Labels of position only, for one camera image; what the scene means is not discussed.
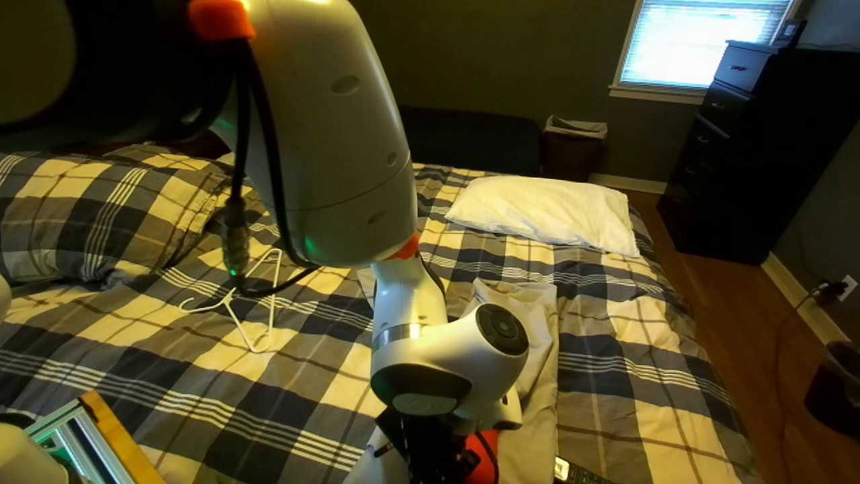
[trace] bed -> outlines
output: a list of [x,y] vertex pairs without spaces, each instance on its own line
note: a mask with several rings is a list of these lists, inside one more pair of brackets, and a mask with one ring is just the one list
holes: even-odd
[[[0,412],[38,419],[98,391],[163,481],[343,481],[381,412],[368,391],[365,274],[318,270],[271,299],[233,295],[212,235],[227,172],[151,145],[106,165],[4,157],[0,270],[14,301],[0,324]],[[636,212],[640,255],[537,243],[447,217],[487,172],[416,165],[415,177],[423,259],[451,318],[482,287],[513,299],[550,287],[550,301],[536,299],[556,329],[541,367],[549,419],[530,430],[571,462],[567,481],[757,481]],[[248,197],[252,277],[284,279],[295,266]],[[515,434],[503,449],[530,471],[542,459],[515,453]]]

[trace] checkered blanket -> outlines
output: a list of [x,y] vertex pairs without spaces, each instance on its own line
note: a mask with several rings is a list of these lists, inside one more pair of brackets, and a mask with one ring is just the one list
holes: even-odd
[[[423,255],[451,318],[475,277],[556,286],[560,453],[575,477],[756,481],[740,419],[642,223],[646,259],[450,227],[444,212],[474,177],[416,168]],[[252,277],[295,273],[270,252],[274,243],[260,215]],[[98,391],[166,481],[341,481],[381,408],[368,391],[368,324],[349,270],[319,270],[274,299],[231,299],[220,243],[205,236],[158,277],[18,294],[0,324],[0,408],[41,418]]]

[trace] white pillow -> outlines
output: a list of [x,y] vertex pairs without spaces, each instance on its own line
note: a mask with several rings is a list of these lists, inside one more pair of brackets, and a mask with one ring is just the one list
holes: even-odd
[[595,184],[482,177],[458,197],[447,220],[550,244],[640,255],[627,193]]

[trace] wooden floor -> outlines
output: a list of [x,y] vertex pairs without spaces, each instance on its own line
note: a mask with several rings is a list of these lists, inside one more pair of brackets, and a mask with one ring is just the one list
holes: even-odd
[[763,270],[674,252],[657,197],[632,193],[632,205],[700,320],[700,341],[744,419],[763,481],[860,481],[860,442],[821,426],[803,407],[822,345]]

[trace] black cabinet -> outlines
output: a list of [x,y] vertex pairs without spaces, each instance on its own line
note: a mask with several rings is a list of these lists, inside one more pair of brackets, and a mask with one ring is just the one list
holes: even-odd
[[761,263],[860,114],[860,55],[729,44],[658,212],[682,252]]

